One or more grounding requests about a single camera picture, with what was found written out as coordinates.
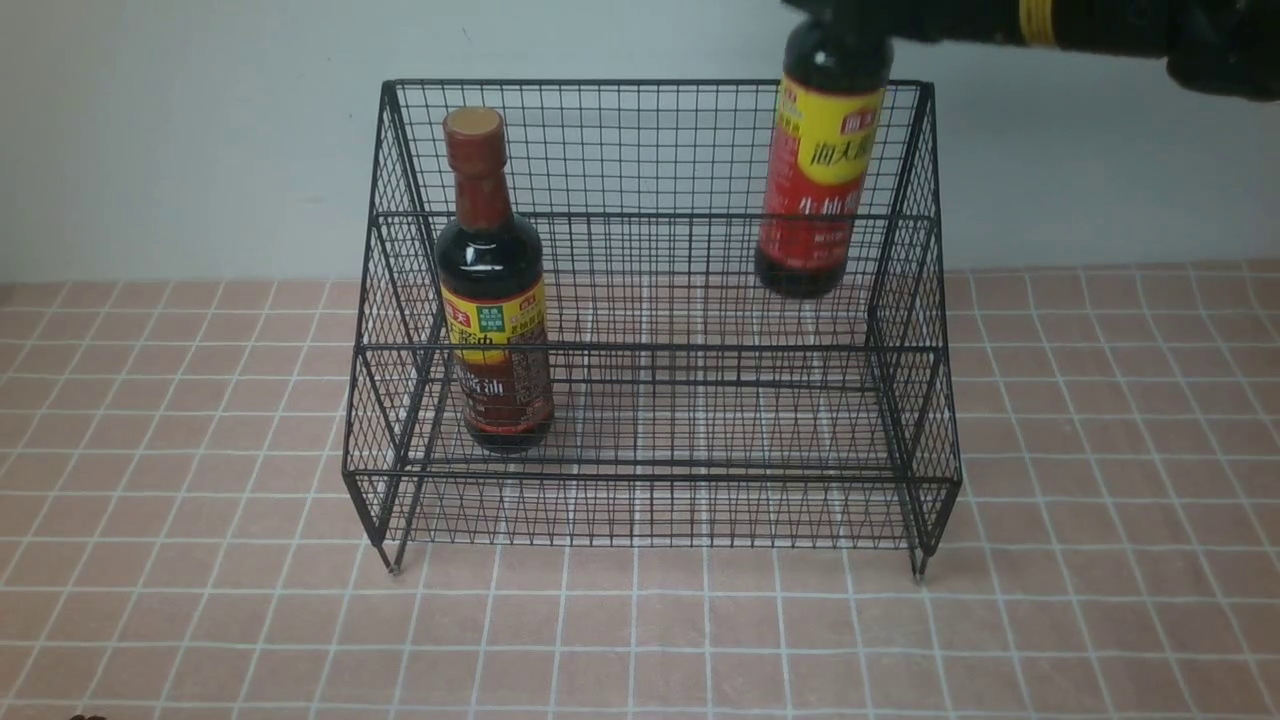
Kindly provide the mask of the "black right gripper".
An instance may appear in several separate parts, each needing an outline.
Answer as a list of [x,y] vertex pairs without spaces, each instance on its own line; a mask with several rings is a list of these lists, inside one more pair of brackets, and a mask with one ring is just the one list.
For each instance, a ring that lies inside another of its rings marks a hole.
[[1020,47],[1016,1],[786,1],[805,15],[786,49],[808,38],[904,38],[920,44],[983,44]]

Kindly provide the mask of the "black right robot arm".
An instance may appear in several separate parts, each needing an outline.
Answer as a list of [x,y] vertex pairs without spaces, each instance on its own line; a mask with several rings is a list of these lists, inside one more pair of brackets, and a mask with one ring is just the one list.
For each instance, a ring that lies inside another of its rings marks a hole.
[[796,1],[786,78],[858,94],[888,83],[893,41],[1047,47],[1160,59],[1196,94],[1274,102],[1275,1]]

